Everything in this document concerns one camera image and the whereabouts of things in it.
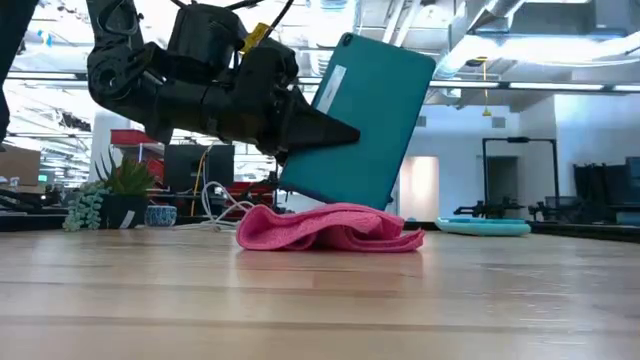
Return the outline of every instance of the black robotic arm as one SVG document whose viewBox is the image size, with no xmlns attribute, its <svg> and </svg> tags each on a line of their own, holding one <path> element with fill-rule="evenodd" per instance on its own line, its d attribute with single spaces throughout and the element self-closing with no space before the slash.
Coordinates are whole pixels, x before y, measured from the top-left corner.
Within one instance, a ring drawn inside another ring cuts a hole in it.
<svg viewBox="0 0 640 360">
<path fill-rule="evenodd" d="M 95 35 L 88 86 L 102 107 L 143 124 L 150 137 L 164 143 L 174 128 L 255 144 L 265 154 L 281 156 L 358 141 L 357 129 L 313 109 L 292 85 L 298 66 L 291 49 L 267 36 L 240 57 L 247 31 L 233 10 L 261 0 L 227 8 L 171 1 L 180 9 L 165 50 L 144 43 L 142 15 L 133 0 L 87 0 Z M 32 14 L 35 2 L 15 6 L 27 12 L 31 7 Z M 23 35 L 26 24 L 7 25 L 2 21 L 9 17 L 0 11 L 0 30 Z"/>
</svg>

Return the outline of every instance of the pink microfiber towel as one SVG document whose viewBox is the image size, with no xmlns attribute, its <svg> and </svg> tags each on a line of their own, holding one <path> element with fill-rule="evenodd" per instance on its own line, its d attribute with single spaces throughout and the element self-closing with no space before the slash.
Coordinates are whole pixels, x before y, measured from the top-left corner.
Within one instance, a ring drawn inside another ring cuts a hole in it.
<svg viewBox="0 0 640 360">
<path fill-rule="evenodd" d="M 238 227 L 238 244 L 248 250 L 407 252 L 422 246 L 424 231 L 402 235 L 404 220 L 366 206 L 332 204 L 300 214 L 277 215 L 256 206 Z"/>
</svg>

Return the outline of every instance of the tablet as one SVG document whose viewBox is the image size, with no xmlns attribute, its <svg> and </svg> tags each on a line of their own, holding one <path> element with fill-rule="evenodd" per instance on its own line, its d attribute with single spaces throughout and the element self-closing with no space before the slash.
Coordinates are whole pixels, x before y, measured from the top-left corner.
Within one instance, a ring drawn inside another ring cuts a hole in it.
<svg viewBox="0 0 640 360">
<path fill-rule="evenodd" d="M 281 188 L 384 210 L 435 66 L 425 55 L 344 34 L 312 105 L 360 130 L 360 141 L 291 154 Z"/>
</svg>

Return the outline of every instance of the cardboard box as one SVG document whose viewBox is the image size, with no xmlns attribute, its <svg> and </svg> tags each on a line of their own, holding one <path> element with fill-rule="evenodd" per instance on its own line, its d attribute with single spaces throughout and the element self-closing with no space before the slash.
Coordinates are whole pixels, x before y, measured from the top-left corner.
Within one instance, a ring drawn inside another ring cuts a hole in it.
<svg viewBox="0 0 640 360">
<path fill-rule="evenodd" d="M 6 151 L 0 152 L 0 176 L 9 181 L 20 178 L 21 186 L 37 186 L 40 173 L 40 151 L 21 149 L 3 144 Z"/>
</svg>

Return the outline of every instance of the office desk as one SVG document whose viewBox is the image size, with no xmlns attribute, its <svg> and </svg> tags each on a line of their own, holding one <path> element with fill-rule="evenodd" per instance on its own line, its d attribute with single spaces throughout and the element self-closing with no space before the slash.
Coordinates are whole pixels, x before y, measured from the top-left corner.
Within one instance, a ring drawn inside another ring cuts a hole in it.
<svg viewBox="0 0 640 360">
<path fill-rule="evenodd" d="M 633 359 L 640 246 L 433 233 L 246 252 L 206 231 L 2 234 L 0 359 Z"/>
</svg>

